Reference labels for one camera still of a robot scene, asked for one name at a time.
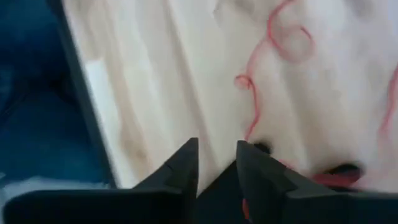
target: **blue fabric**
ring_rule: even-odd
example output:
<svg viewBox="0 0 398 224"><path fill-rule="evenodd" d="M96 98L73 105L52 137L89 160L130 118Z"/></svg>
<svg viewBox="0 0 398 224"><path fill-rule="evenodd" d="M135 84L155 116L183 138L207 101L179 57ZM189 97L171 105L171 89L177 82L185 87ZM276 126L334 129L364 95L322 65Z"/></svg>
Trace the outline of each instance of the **blue fabric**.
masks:
<svg viewBox="0 0 398 224"><path fill-rule="evenodd" d="M61 94L68 73L46 2L1 0L0 173L7 179L104 180L83 117Z"/></svg>

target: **light wood surface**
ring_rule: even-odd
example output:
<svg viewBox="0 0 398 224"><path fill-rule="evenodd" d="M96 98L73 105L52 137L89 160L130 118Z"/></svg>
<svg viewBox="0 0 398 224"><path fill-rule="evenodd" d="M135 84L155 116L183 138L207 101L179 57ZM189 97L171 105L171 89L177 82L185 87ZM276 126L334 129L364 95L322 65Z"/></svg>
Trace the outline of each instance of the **light wood surface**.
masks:
<svg viewBox="0 0 398 224"><path fill-rule="evenodd" d="M234 78L281 2L63 0L120 187L137 184L190 137L200 139L200 190L234 160L254 114L251 91ZM380 169L375 155L386 146L376 133L398 62L394 7L298 0L284 9L277 25L305 26L316 48L302 63L271 44L263 49L254 75L262 116L250 140L272 141L274 156L303 174L353 161ZM289 51L306 45L300 33L284 39ZM379 161L398 157L398 140L390 144ZM397 190L396 175L363 187Z"/></svg>

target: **red thread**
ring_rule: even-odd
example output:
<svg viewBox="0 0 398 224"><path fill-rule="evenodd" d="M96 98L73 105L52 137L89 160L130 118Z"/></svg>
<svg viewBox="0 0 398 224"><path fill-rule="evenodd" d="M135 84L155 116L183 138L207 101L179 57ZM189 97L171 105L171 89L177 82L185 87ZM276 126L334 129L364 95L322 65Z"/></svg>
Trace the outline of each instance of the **red thread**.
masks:
<svg viewBox="0 0 398 224"><path fill-rule="evenodd" d="M256 47L253 50L253 53L251 54L248 64L246 65L246 73L238 75L235 80L240 83L242 86L246 87L246 89L252 89L252 95L253 95L253 104L254 104L254 118L246 131L244 139L247 141L250 138L250 135L254 131L254 128L256 127L257 123L259 122L259 119L261 117L261 109L259 106L259 99L257 95L257 88L256 84L253 81L253 73L254 69L256 67L256 62L259 57L260 51L262 50L263 46L268 43L268 41L271 43L271 45L278 51L279 55L287 61L290 61L292 63L298 63L301 60L304 60L303 57L301 59L294 59L291 57L288 52L280 46L278 41L276 41L274 37L274 33L272 31L272 25L274 19L278 16L278 14L283 10L284 7L288 6L290 3L293 3L295 0L285 0L281 4L279 4L270 14L267 22L267 35L256 45ZM289 29L284 29L284 35L287 36L291 34L294 30L301 30L310 40L312 49L315 45L315 42L313 41L313 38L311 34L309 33L306 28L303 26L292 26Z"/></svg>
<svg viewBox="0 0 398 224"><path fill-rule="evenodd" d="M397 82L398 82L398 66L394 70L392 79L389 82L387 110L386 114L384 115L383 122L379 128L380 135L388 134L391 125L392 116L394 115L397 109L397 104L396 104L397 84L398 84Z"/></svg>
<svg viewBox="0 0 398 224"><path fill-rule="evenodd" d="M259 122L259 119L261 117L261 109L259 106L259 99L257 95L257 87L256 84L253 81L253 73L254 69L256 67L256 61L257 58L259 57L260 51L262 50L263 46L268 43L268 41L271 43L271 46L278 51L278 54L280 55L281 58L284 60L291 62L291 63L299 63L303 60L305 60L307 57L310 57L311 54L313 53L313 50L315 48L315 41L312 38L312 35L309 33L309 31L301 25L296 25L296 26L291 26L289 28L285 28L281 32L282 37L287 37L289 36L293 31L298 30L302 32L310 41L311 44L311 50L308 51L308 55L305 55L306 57L299 57L299 58L294 58L292 57L287 50L285 50L276 40L274 37L274 31L273 31L273 23L274 19L279 15L279 13L289 4L292 4L296 0L285 0L281 4L279 4L270 14L268 21L267 21L267 35L256 45L255 49L253 50L253 53L250 56L250 59L248 61L248 64L246 65L246 73L240 74L236 77L236 81L240 84L242 84L246 89L251 89L252 90L252 96L253 96L253 104L254 104L254 118L252 120L252 123L248 127L248 130L246 131L244 139L247 141L252 132L254 131L254 128L256 127L257 123ZM383 122L379 128L379 134L380 137L384 134L387 134L389 128L390 128L390 123L393 114L395 113L395 110L397 109L395 97L397 94L397 84L398 84L398 66L394 72L394 76L392 80L389 83L389 90L388 90L388 98L389 102L387 104L387 110L386 114L384 116ZM313 177L315 181L317 181L320 184L325 184L325 185L334 185L334 186L340 186L340 187L349 187L356 181L358 181L359 176L348 176L348 175L330 175L330 174L318 174Z"/></svg>
<svg viewBox="0 0 398 224"><path fill-rule="evenodd" d="M249 207L248 207L248 203L246 202L246 199L242 200L242 210L243 210L244 218L246 220L250 220Z"/></svg>
<svg viewBox="0 0 398 224"><path fill-rule="evenodd" d="M246 89L251 89L252 90L252 96L253 96L253 104L254 104L254 118L252 120L252 123L248 127L248 130L246 131L244 139L247 141L250 138L250 135L254 131L254 128L256 127L259 118L261 116L261 109L259 106L259 99L257 95L257 87L256 84L254 83L252 77L254 73L254 69L256 67L256 62L257 58L259 57L260 51L262 48L265 46L268 41L271 43L271 45L278 51L279 55L281 58L284 60L291 62L291 63L299 63L303 60L306 59L306 57L300 57L300 58L294 58L292 57L288 51L286 51L276 40L274 37L273 33L273 22L274 19L279 15L279 13L289 4L293 3L296 0L285 0L281 4L279 4L270 14L268 21L267 21L267 35L260 40L260 42L256 45L256 47L253 50L253 53L251 54L248 64L246 65L246 73L240 74L236 77L236 81L240 83L243 87ZM312 38L312 35L309 33L309 31L304 28L304 26L292 26L289 27L288 29L282 30L282 36L286 37L289 36L293 31L299 30L303 32L303 34L309 39L310 44L311 44L311 50L308 51L308 57L311 56L313 53L313 49L315 46L315 41ZM346 177L346 176L338 176L338 175L328 175L328 174L320 174L314 176L314 180L319 182L320 184L329 184L329 185L335 185L335 186L343 186L347 187L354 182L358 180L358 178L352 178L352 177Z"/></svg>

